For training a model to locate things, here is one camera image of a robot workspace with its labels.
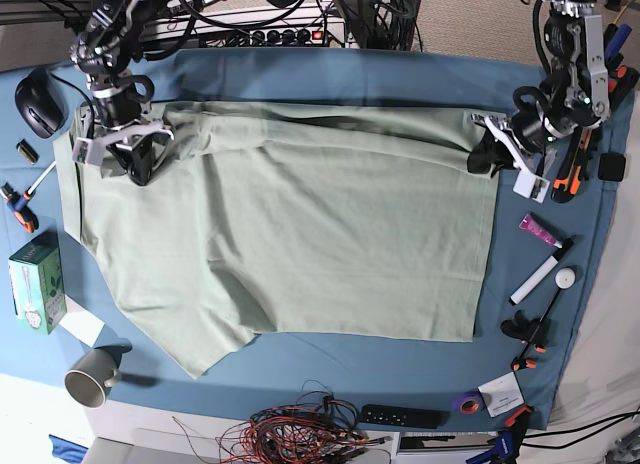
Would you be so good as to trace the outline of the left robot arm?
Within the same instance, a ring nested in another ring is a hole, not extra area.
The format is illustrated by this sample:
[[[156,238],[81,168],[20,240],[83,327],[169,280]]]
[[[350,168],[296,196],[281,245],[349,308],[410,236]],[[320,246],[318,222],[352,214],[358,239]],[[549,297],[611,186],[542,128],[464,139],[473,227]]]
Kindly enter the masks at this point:
[[[545,155],[547,147],[578,128],[596,129],[611,114],[609,71],[605,60],[602,17],[597,0],[536,0],[532,27],[544,79],[513,92],[517,112],[492,122],[467,158],[472,174],[514,169],[524,159]]]

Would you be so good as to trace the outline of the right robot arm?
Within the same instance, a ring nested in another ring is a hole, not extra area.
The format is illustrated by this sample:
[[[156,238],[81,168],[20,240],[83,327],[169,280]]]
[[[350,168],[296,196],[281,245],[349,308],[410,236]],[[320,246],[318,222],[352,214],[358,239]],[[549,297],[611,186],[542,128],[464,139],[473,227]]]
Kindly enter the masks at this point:
[[[74,139],[72,159],[101,167],[113,157],[138,186],[146,185],[156,162],[153,136],[172,132],[151,119],[155,86],[129,64],[143,58],[140,36],[167,0],[102,0],[71,48],[71,60],[85,74],[92,97],[92,122]]]

